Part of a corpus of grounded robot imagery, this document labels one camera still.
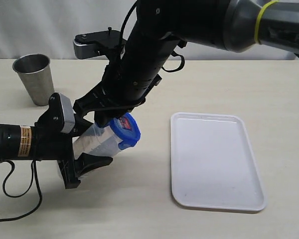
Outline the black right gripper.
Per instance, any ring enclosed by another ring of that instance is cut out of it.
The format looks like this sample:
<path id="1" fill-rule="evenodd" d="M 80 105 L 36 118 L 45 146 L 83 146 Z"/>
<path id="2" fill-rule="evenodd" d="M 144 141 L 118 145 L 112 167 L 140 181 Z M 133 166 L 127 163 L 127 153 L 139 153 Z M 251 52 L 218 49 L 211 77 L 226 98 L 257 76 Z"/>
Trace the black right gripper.
<path id="1" fill-rule="evenodd" d="M 161 76 L 156 75 L 153 80 L 147 81 L 146 86 L 140 82 L 132 83 L 132 89 L 122 86 L 110 86 L 101 81 L 86 95 L 77 99 L 73 105 L 76 114 L 84 117 L 89 112 L 94 112 L 94 122 L 99 127 L 105 127 L 112 119 L 120 118 L 127 112 L 142 105 L 153 87 L 161 81 Z"/>

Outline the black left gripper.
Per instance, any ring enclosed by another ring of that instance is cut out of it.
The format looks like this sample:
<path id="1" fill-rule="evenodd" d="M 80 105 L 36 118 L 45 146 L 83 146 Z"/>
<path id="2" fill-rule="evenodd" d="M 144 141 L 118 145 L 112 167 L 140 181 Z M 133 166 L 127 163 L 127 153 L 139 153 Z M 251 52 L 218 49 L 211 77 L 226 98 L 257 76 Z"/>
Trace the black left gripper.
<path id="1" fill-rule="evenodd" d="M 86 153 L 82 153 L 74 160 L 72 138 L 81 136 L 93 124 L 77 114 L 74 114 L 74 119 L 74 127 L 69 133 L 61 133 L 54 121 L 49 123 L 46 120 L 38 120 L 34 124 L 35 158 L 40 161 L 56 161 L 66 189 L 77 188 L 80 184 L 78 178 L 113 162 L 112 157 Z"/>

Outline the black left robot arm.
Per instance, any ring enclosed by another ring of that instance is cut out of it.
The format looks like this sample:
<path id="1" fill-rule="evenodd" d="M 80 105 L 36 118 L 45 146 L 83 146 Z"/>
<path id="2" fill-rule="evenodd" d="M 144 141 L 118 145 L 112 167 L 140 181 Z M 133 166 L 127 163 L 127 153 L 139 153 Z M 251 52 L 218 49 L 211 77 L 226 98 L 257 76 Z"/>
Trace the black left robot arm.
<path id="1" fill-rule="evenodd" d="M 57 129 L 59 121 L 40 118 L 34 126 L 0 124 L 0 162 L 5 160 L 56 161 L 66 189 L 75 189 L 80 178 L 97 168 L 108 166 L 112 157 L 81 153 L 74 158 L 72 139 L 83 134 L 92 123 L 75 116 L 68 133 Z"/>

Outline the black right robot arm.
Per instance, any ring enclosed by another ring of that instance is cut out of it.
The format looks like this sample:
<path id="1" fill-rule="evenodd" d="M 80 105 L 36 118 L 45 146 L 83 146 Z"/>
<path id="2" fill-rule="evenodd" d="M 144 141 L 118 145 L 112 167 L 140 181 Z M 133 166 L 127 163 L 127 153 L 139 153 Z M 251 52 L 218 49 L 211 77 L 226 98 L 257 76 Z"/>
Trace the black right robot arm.
<path id="1" fill-rule="evenodd" d="M 94 113 L 99 126 L 142 105 L 161 80 L 159 71 L 175 48 L 196 43 L 230 52 L 255 44 L 299 55 L 299 2 L 278 0 L 138 0 L 128 37 L 108 29 L 74 38 L 78 59 L 105 56 L 101 81 L 73 109 Z"/>

